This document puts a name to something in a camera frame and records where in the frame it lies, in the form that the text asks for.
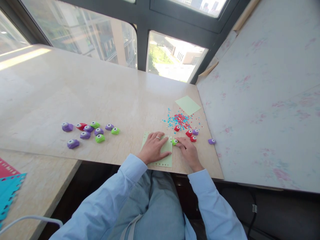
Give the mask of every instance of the left hand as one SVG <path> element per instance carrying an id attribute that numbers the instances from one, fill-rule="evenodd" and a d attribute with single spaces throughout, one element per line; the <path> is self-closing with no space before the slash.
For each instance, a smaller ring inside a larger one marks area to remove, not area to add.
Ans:
<path id="1" fill-rule="evenodd" d="M 166 143 L 166 141 L 168 141 L 168 137 L 161 139 L 163 135 L 163 132 L 155 132 L 148 135 L 141 152 L 137 155 L 137 157 L 140 158 L 146 165 L 157 162 L 172 154 L 172 152 L 161 153 L 162 146 Z"/>

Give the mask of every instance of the green paper sheet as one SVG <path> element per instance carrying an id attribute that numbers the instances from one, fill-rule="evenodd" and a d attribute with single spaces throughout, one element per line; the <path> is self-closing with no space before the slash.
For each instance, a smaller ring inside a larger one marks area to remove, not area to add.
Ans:
<path id="1" fill-rule="evenodd" d="M 185 113 L 190 116 L 196 111 L 201 109 L 201 107 L 195 103 L 189 96 L 185 96 L 176 101 L 176 103 L 182 108 Z"/>
<path id="2" fill-rule="evenodd" d="M 142 140 L 142 145 L 141 148 L 143 147 L 144 143 L 146 142 L 148 135 L 150 132 L 145 132 L 144 136 L 143 136 L 143 140 Z M 164 137 L 168 137 L 168 141 L 162 146 L 161 148 L 161 152 L 167 152 L 170 151 L 172 152 L 172 137 L 171 136 L 167 136 L 164 135 L 162 138 Z M 150 165 L 155 165 L 155 166 L 162 166 L 162 167 L 172 167 L 172 154 L 170 154 L 169 156 L 165 157 L 164 159 L 154 162 L 154 163 L 150 163 Z"/>

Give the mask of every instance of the window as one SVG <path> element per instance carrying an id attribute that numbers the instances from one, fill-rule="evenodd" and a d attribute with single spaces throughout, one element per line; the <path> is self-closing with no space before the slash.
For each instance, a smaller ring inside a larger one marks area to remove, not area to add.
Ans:
<path id="1" fill-rule="evenodd" d="M 149 33 L 148 46 L 148 72 L 182 82 L 193 77 L 208 51 L 154 31 Z"/>
<path id="2" fill-rule="evenodd" d="M 0 11 L 0 54 L 29 46 L 28 41 Z"/>
<path id="3" fill-rule="evenodd" d="M 53 47 L 137 68 L 137 35 L 129 23 L 61 1 L 21 1 Z"/>
<path id="4" fill-rule="evenodd" d="M 227 0 L 171 0 L 193 10 L 217 18 Z"/>

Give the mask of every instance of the window frame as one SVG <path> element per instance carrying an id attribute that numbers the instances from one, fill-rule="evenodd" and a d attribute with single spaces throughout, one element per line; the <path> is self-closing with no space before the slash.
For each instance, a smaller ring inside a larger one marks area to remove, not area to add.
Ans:
<path id="1" fill-rule="evenodd" d="M 227 0 L 218 18 L 169 0 L 150 0 L 150 9 L 219 34 L 238 2 L 239 0 Z"/>
<path id="2" fill-rule="evenodd" d="M 141 71 L 146 71 L 149 31 L 151 30 L 207 48 L 208 53 L 192 77 L 191 84 L 195 84 L 198 75 L 205 71 L 250 2 L 250 0 L 228 0 L 219 18 L 213 18 L 169 0 L 136 0 L 135 3 L 125 0 L 61 1 L 131 24 L 137 33 L 137 67 Z M 20 0 L 0 0 L 0 3 L 2 11 L 11 16 L 9 19 L 31 44 L 41 43 L 51 46 Z M 7 9 L 3 8 L 3 3 L 8 7 Z M 171 6 L 172 9 L 164 14 L 165 6 Z"/>

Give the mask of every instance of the shirt sleeve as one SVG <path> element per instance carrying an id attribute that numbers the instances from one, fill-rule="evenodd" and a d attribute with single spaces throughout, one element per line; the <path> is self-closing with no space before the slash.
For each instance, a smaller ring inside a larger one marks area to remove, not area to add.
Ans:
<path id="1" fill-rule="evenodd" d="M 198 197 L 208 239 L 247 239 L 229 203 L 219 194 L 206 169 L 188 175 Z"/>
<path id="2" fill-rule="evenodd" d="M 106 239 L 132 187 L 147 169 L 144 162 L 130 154 L 119 171 L 83 200 L 72 218 L 50 240 Z"/>

